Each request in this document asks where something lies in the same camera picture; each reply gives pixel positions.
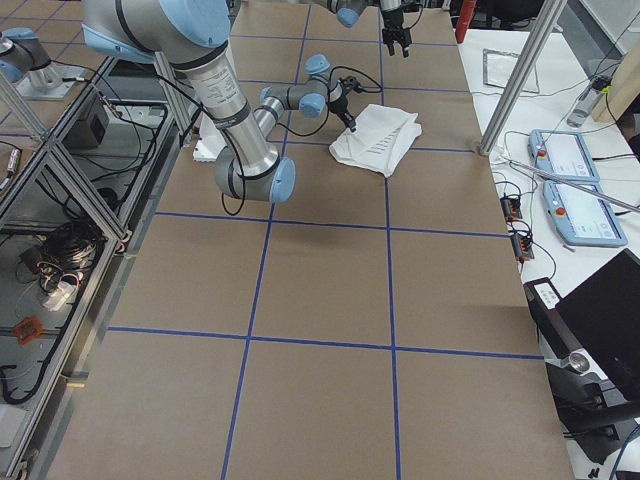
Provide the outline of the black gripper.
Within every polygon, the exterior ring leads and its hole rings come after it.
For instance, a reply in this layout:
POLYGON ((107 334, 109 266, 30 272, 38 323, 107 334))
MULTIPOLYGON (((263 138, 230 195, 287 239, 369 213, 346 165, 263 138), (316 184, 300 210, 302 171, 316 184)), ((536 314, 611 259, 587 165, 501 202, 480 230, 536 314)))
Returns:
POLYGON ((382 40, 389 55, 393 57, 400 52, 403 58, 408 58, 412 39, 410 29, 404 26, 404 11, 402 9, 383 11, 382 19, 382 40))
POLYGON ((339 77, 337 80, 332 80, 331 89, 328 97, 329 111, 336 115, 344 123, 344 126, 350 131, 356 131, 355 117, 349 111, 348 95, 355 91, 356 93, 362 92, 362 85, 359 80, 349 75, 346 77, 339 77))

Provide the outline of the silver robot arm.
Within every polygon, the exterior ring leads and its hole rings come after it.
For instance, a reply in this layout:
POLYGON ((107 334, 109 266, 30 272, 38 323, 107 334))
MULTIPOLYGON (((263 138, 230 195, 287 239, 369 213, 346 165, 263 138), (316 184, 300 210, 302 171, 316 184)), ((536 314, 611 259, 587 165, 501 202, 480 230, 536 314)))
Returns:
POLYGON ((162 53, 187 77, 226 143, 214 163, 214 178, 229 197, 281 203, 291 196, 295 164, 267 140, 285 111, 312 117, 329 109, 347 128, 356 127, 346 90, 322 55, 307 61, 305 84, 270 87, 252 108, 226 55, 231 21, 224 1, 86 1, 83 6, 89 47, 140 63, 162 53))
POLYGON ((369 7, 376 7, 382 17, 381 39, 387 47, 389 55, 395 55, 395 47, 399 46, 404 58, 409 57, 412 45, 411 28, 404 25, 404 14, 407 7, 400 0, 320 0, 314 1, 331 12, 341 25, 351 28, 359 21, 363 12, 369 7))

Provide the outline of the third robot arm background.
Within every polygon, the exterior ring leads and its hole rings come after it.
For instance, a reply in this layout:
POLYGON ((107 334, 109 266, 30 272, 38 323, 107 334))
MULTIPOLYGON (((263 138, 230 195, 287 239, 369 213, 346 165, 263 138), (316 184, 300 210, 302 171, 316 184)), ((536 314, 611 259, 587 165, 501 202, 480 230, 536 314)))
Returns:
POLYGON ((63 100, 85 69, 54 63, 30 28, 16 27, 1 32, 1 72, 25 99, 63 100))

